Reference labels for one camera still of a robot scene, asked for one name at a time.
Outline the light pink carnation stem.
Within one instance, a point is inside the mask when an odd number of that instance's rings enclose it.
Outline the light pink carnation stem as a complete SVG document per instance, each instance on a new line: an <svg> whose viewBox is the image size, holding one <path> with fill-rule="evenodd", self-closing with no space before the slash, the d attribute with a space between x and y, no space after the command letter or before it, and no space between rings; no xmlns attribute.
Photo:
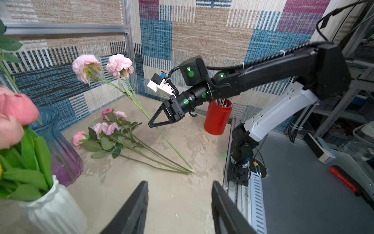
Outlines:
<svg viewBox="0 0 374 234"><path fill-rule="evenodd" d="M92 158L101 159L111 155L113 159L125 158L160 171L193 174L192 170L159 153L137 137L133 131L139 125L139 122L110 121L89 128L89 142L100 148L92 154Z"/></svg>

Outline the pink carnation twin stem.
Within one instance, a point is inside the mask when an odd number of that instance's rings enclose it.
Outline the pink carnation twin stem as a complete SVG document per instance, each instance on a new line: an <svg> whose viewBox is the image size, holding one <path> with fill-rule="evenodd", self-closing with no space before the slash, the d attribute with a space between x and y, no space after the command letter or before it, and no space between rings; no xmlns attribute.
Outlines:
<svg viewBox="0 0 374 234"><path fill-rule="evenodd" d="M113 115L116 117L116 124L119 127L117 130L114 130L114 134L116 134L118 137L118 143L121 141L121 143L126 145L129 150L141 155L144 159L162 166L161 170L172 171L185 175L193 174L191 169L188 169L187 167L182 166L181 164L159 153L137 137L133 131L142 124L141 122L128 121L125 117L125 113L120 111L113 112Z"/></svg>

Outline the pink peony cluster stem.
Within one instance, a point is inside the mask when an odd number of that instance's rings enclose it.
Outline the pink peony cluster stem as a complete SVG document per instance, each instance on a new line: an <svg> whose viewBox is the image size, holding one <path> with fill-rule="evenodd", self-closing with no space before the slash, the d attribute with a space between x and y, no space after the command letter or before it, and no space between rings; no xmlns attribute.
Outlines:
<svg viewBox="0 0 374 234"><path fill-rule="evenodd" d="M134 72L132 61L123 54L110 56L106 66L102 66L94 55L81 55L73 61L72 69L80 82L87 85L92 82L102 82L120 91L146 118L149 117L130 85L130 75Z"/></svg>

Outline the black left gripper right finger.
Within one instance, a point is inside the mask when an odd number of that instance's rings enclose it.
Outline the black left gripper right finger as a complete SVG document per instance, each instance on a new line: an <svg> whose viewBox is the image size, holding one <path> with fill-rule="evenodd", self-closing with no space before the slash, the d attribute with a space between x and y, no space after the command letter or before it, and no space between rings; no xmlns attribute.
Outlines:
<svg viewBox="0 0 374 234"><path fill-rule="evenodd" d="M211 197L216 234L256 234L218 181L212 184Z"/></svg>

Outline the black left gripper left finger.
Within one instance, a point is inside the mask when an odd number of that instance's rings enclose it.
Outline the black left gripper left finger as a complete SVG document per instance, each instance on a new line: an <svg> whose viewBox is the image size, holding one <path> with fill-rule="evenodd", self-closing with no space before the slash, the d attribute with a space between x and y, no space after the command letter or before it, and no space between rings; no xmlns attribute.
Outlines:
<svg viewBox="0 0 374 234"><path fill-rule="evenodd" d="M141 181L101 234L143 234L148 203L148 182Z"/></svg>

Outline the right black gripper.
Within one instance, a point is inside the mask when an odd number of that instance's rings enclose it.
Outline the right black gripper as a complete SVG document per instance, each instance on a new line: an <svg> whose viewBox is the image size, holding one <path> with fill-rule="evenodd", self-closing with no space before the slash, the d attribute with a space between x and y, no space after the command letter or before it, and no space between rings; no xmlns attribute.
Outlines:
<svg viewBox="0 0 374 234"><path fill-rule="evenodd" d="M156 128L164 125L176 123L183 119L190 111L190 101L185 95L178 97L170 97L169 100L164 101L153 117L149 120L148 126Z"/></svg>

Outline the large light pink rose stem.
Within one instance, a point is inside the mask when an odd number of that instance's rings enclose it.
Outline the large light pink rose stem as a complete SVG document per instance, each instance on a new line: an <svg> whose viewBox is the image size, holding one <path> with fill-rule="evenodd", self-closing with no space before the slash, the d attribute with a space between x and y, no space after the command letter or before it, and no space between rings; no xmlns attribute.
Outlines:
<svg viewBox="0 0 374 234"><path fill-rule="evenodd" d="M125 158L164 172L194 174L192 170L157 152L132 133L123 134L115 130L110 136L103 132L98 135L94 129L89 128L88 132L76 133L73 143L92 153L91 158L95 160L111 156L113 159Z"/></svg>

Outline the hot pink rose stem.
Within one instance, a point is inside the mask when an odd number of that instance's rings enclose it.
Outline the hot pink rose stem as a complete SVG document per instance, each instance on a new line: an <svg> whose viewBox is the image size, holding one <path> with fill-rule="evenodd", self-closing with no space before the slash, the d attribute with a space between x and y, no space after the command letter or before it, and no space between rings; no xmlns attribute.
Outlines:
<svg viewBox="0 0 374 234"><path fill-rule="evenodd" d="M127 120L127 116L124 112L115 111L113 108L104 110L101 116L105 122L101 123L100 126L97 124L94 127L97 137L107 136L110 140L115 139L115 143L119 144L119 148L125 146L125 144L119 140L119 138L122 138L131 149L146 149L162 160L167 159L163 154L150 147L133 133L135 128L142 124L141 122L130 122Z"/></svg>

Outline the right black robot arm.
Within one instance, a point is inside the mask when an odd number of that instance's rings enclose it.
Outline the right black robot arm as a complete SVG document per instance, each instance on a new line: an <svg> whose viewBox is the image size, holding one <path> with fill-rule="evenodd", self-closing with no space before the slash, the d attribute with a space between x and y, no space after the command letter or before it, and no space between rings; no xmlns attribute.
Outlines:
<svg viewBox="0 0 374 234"><path fill-rule="evenodd" d="M307 106L346 91L352 80L341 47L329 41L303 43L242 65L214 67L213 77L201 56L183 61L177 69L189 88L161 104L149 121L151 128L162 126L156 122L161 113L166 124L173 124L204 102L248 90L275 97L232 131L228 180L244 186L249 183L253 150L271 130Z"/></svg>

